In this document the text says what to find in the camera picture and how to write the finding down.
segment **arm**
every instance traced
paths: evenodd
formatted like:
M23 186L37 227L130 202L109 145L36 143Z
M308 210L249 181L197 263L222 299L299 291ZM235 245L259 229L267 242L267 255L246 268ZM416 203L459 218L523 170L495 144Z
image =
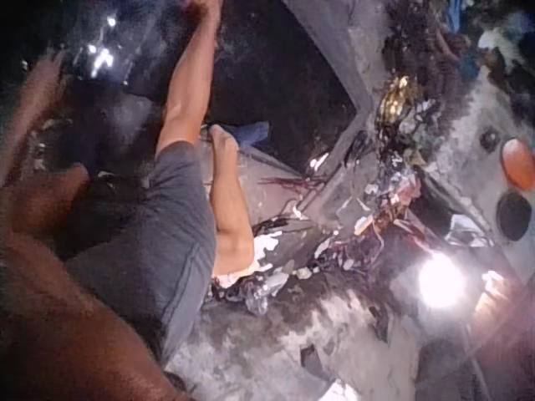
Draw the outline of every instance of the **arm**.
M195 144L208 109L222 2L196 0L194 5L199 25L171 78L156 155L177 141Z
M12 118L6 143L0 154L0 187L17 171L28 133L59 100L64 85L59 82L64 52L56 57L51 49L35 64L20 91L18 107Z

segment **plastic debris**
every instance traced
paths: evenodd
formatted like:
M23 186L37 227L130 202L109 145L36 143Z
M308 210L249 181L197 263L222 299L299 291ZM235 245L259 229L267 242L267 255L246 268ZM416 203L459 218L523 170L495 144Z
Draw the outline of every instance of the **plastic debris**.
M344 262L344 264L342 265L342 268L348 272L349 270L353 268L353 265L354 265L354 260L348 259L347 261Z
M316 252L314 253L314 257L317 259L319 255L324 253L324 251L329 248L331 245L331 238L327 238L325 241L323 241L321 244L319 244L318 248L316 248Z
M354 225L354 234L356 236L362 235L362 233L374 222L372 215L360 217L360 219Z
M245 305L255 316L263 316L268 311L268 297L276 296L289 279L286 273L275 273L268 277L260 287L248 286Z
M492 246L492 241L481 228L469 217L453 215L451 217L450 232L445 240L452 245L468 245L472 248Z
M310 277L312 277L312 272L307 267L298 269L293 272L293 274L297 276L299 280L308 280Z

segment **concrete floor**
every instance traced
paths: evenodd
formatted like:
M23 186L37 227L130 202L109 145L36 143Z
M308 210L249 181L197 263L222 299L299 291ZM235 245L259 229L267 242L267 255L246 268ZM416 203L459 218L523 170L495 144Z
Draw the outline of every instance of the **concrete floor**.
M418 345L410 324L394 319L382 343L350 287L342 272L319 274L292 279L264 317L233 305L204 310L167 369L199 399L320 399L329 383L300 363L301 349L314 344L332 377L360 399L414 399Z

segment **bare skin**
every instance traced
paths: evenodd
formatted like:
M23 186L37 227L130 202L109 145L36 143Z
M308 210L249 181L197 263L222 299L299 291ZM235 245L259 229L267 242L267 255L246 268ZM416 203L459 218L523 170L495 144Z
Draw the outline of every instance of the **bare skin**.
M238 179L238 146L223 128L210 129L214 180L210 201L217 224L216 264L213 276L246 270L254 259L254 239L247 203Z
M179 140L197 141L210 96L221 5L221 0L193 2L200 21L171 80L157 154ZM29 126L25 119L23 127ZM27 131L18 132L24 136ZM68 205L87 171L75 166L65 174L75 176L73 189L64 193ZM8 366L0 378L3 388L25 399L187 399L166 379L139 336L79 287L61 261L33 237L56 221L46 213L38 216L42 223L28 226L4 216L0 230L0 277L5 279L0 350Z

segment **hand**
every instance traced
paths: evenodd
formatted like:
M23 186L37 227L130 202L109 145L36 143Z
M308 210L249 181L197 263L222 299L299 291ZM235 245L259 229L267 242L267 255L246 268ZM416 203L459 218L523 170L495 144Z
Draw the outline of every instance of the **hand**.
M202 17L215 18L217 21L221 18L223 0L190 0L189 5L201 11Z
M64 82L60 83L59 79L64 55L61 51L54 57L54 51L49 48L29 72L19 99L20 118L25 124L36 124L61 98Z

